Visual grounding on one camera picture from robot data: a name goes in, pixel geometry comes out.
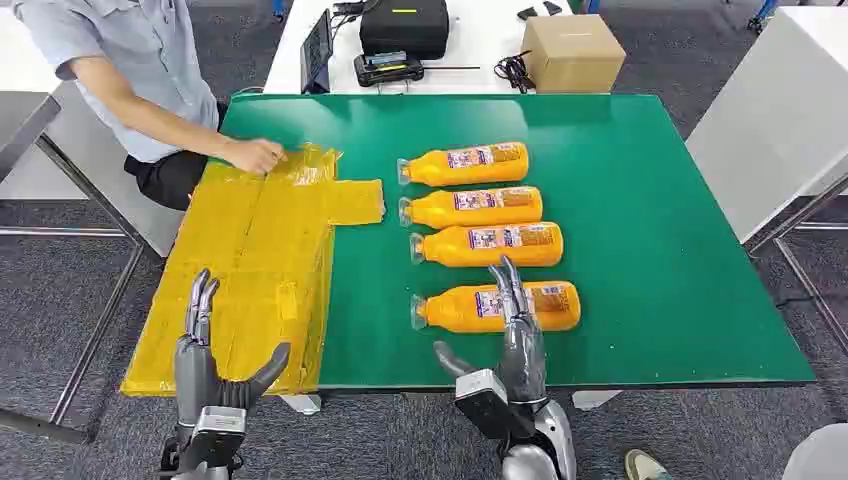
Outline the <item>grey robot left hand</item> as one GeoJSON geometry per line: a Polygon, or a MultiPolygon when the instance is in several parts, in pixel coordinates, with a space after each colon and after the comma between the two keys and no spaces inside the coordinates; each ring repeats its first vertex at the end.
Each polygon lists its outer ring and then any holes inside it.
{"type": "Polygon", "coordinates": [[[184,333],[177,339],[174,375],[178,424],[193,427],[206,406],[250,410],[286,369],[291,346],[280,343],[269,360],[246,380],[228,380],[218,374],[211,350],[213,298],[220,286],[209,269],[193,280],[185,314],[184,333]]]}

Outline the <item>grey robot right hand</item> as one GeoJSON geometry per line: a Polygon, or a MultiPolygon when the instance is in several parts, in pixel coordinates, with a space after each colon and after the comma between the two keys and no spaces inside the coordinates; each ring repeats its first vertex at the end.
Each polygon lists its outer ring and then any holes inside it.
{"type": "Polygon", "coordinates": [[[501,300],[504,332],[500,363],[495,370],[471,366],[443,341],[433,343],[441,368],[454,377],[459,398],[479,393],[516,405],[537,404],[547,399],[546,357],[541,328],[531,312],[518,269],[503,255],[489,267],[501,300]]]}

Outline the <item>person's right hand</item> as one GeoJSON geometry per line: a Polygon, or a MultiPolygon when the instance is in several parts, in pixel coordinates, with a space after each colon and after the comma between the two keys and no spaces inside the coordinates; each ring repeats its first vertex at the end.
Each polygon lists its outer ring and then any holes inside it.
{"type": "Polygon", "coordinates": [[[253,139],[229,142],[220,158],[242,171],[265,175],[279,163],[285,162],[287,155],[276,142],[253,139]]]}

